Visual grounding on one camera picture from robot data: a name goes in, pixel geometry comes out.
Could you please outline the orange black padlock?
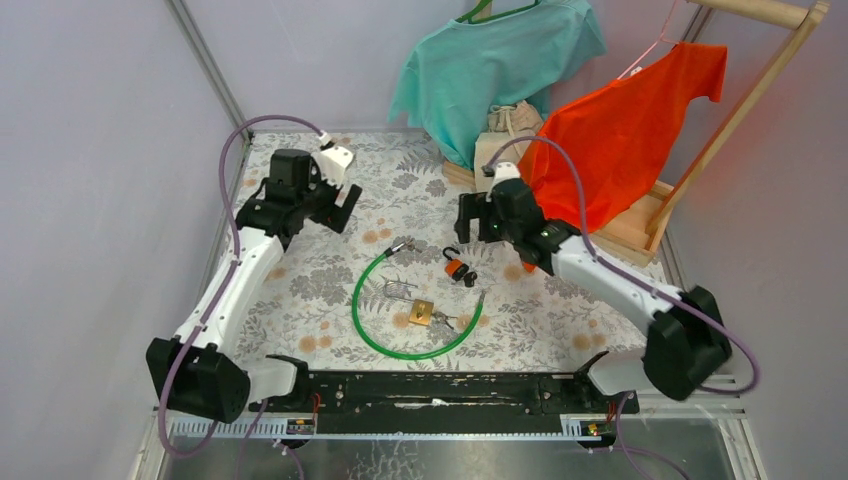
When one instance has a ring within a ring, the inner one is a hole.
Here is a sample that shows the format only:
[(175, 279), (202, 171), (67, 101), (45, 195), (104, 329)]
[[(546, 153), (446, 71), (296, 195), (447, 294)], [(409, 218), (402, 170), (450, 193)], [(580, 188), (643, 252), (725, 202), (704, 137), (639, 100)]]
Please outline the orange black padlock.
[(445, 272), (448, 277), (455, 282), (462, 281), (470, 268), (459, 258), (459, 250), (454, 247), (445, 247), (442, 250), (442, 255), (447, 260)]

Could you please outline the green cable lock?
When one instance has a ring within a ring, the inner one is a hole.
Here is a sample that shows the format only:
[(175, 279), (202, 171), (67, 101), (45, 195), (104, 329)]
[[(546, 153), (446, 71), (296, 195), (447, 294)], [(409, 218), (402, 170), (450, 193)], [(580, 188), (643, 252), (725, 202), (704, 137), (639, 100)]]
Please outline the green cable lock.
[[(484, 317), (486, 292), (450, 293), (413, 260), (420, 252), (397, 250), (401, 238), (365, 267), (350, 301), (354, 333), (375, 353), (397, 361), (420, 363), (457, 352)], [(415, 299), (434, 304), (434, 312), (451, 317), (455, 331), (432, 323), (408, 323)]]

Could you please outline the cable lock key pair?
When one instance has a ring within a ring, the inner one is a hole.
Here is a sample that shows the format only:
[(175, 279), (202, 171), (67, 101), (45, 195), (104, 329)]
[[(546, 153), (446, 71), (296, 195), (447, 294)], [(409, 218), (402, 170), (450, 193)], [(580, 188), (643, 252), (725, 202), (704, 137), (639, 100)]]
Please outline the cable lock key pair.
[(397, 250), (398, 251), (406, 250), (406, 251), (413, 251), (413, 252), (422, 252), (423, 246), (417, 239), (409, 238), (409, 239), (401, 241), (397, 245)]

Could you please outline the brass padlock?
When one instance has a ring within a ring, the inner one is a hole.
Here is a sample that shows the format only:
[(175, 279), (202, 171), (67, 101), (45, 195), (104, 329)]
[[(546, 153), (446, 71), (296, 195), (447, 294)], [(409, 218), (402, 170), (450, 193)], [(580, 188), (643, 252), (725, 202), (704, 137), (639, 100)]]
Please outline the brass padlock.
[(428, 327), (431, 324), (434, 304), (423, 299), (415, 299), (408, 316), (408, 323)]

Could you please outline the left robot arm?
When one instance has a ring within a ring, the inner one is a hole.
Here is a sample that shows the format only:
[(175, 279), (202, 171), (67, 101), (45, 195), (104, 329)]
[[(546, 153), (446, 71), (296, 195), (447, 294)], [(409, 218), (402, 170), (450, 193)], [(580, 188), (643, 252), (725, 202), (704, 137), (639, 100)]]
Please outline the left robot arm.
[(235, 351), (259, 288), (306, 221), (342, 233), (362, 193), (346, 185), (353, 153), (339, 145), (315, 152), (278, 149), (268, 175), (235, 216), (237, 243), (169, 339), (155, 338), (146, 362), (167, 408), (230, 424), (272, 397), (296, 411), (309, 401), (304, 362), (284, 355), (237, 363)]

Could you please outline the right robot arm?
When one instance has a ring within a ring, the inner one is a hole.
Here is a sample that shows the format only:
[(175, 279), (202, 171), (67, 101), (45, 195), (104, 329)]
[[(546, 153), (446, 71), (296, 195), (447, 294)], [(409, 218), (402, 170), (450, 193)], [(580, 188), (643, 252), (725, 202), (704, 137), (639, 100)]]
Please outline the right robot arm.
[(492, 193), (460, 195), (459, 242), (469, 242), (473, 220), (479, 240), (511, 244), (522, 261), (590, 291), (645, 335), (644, 347), (598, 354), (583, 366), (586, 377), (573, 386), (583, 410), (597, 412), (613, 395), (645, 388), (684, 401), (730, 359), (730, 340), (709, 290), (681, 290), (601, 255), (577, 227), (545, 218), (522, 180), (500, 181)]

